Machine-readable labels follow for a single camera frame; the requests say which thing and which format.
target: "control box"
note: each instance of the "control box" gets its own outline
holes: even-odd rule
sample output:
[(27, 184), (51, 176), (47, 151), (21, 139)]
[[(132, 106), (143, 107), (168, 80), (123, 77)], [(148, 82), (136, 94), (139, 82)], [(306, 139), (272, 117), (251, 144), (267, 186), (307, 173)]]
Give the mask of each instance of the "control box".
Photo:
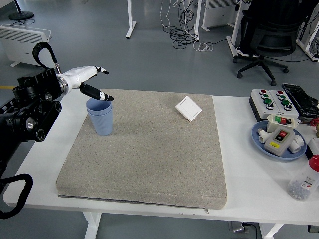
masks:
[(299, 113), (285, 91), (269, 90), (270, 95), (277, 105), (280, 115), (297, 120)]
[(294, 137), (295, 133), (292, 130), (279, 127), (266, 141), (264, 149), (280, 157), (293, 142)]
[(249, 104), (257, 122), (267, 120), (267, 116), (270, 114), (280, 115), (280, 111), (268, 90), (252, 90)]
[(249, 98), (257, 122), (267, 120), (270, 114), (294, 118), (298, 121), (298, 112), (284, 91), (253, 89)]

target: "robotic hand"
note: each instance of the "robotic hand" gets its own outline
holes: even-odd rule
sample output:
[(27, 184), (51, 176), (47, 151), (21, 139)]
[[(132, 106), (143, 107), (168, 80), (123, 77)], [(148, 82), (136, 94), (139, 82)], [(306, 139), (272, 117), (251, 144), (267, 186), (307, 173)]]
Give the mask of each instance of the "robotic hand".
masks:
[(63, 95), (68, 94), (73, 88), (79, 88), (82, 93), (97, 100), (112, 101), (114, 99), (112, 96), (84, 83), (84, 81), (96, 76), (99, 72), (109, 74), (109, 72), (99, 66), (84, 66), (73, 68), (64, 74), (56, 74), (56, 76)]

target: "red bottle cap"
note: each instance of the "red bottle cap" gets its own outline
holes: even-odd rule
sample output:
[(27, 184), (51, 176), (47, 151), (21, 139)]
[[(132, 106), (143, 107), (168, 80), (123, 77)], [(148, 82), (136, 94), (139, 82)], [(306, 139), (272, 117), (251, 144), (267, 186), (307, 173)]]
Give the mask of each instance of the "red bottle cap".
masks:
[(311, 159), (309, 159), (309, 166), (312, 168), (314, 171), (319, 173), (319, 155), (314, 155), (312, 156)]

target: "plastic bottle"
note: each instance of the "plastic bottle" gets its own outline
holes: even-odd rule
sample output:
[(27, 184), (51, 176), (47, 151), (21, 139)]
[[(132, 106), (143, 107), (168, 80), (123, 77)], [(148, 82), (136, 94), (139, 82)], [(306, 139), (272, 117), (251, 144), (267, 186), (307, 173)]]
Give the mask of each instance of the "plastic bottle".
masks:
[(314, 155), (288, 184), (288, 194), (305, 201), (319, 184), (319, 155)]

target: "white desk leg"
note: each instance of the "white desk leg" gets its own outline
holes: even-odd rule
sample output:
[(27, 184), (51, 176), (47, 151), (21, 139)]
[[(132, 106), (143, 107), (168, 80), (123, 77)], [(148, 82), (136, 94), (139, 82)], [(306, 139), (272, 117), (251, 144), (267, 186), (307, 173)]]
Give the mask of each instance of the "white desk leg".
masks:
[(197, 35), (196, 41), (199, 41), (199, 21), (200, 21), (200, 13), (201, 13), (201, 0), (198, 0), (196, 24), (194, 25), (195, 35)]
[(312, 41), (314, 40), (315, 36), (317, 35), (319, 28), (319, 21), (316, 24), (315, 31), (311, 34), (311, 37), (309, 39), (309, 42), (306, 41), (306, 44), (304, 45), (301, 41), (297, 40), (298, 46), (307, 54), (307, 56), (314, 62), (318, 61), (318, 58), (314, 57), (311, 52), (309, 51)]
[(243, 1), (240, 1), (239, 10), (237, 12), (236, 22), (235, 22), (235, 25), (234, 25), (233, 35), (231, 37), (230, 36), (226, 37), (227, 41), (228, 41), (229, 48), (230, 48), (231, 53), (233, 54), (233, 56), (237, 56), (237, 51), (236, 51), (236, 48), (234, 47), (234, 45), (236, 43), (237, 34), (238, 34), (239, 27), (240, 27), (241, 19), (244, 16), (243, 15), (243, 10), (248, 9), (247, 5), (248, 4), (243, 3)]
[(132, 3), (131, 0), (128, 0), (128, 11), (129, 11), (129, 31), (126, 34), (126, 38), (129, 39), (131, 37), (131, 34), (133, 32), (133, 29), (135, 27), (136, 21), (132, 21)]
[(88, 221), (89, 225), (86, 230), (85, 239), (95, 239), (98, 232), (99, 223), (102, 213), (89, 213), (83, 212), (85, 219)]
[(274, 239), (274, 234), (283, 226), (280, 223), (259, 223), (261, 236), (263, 239)]

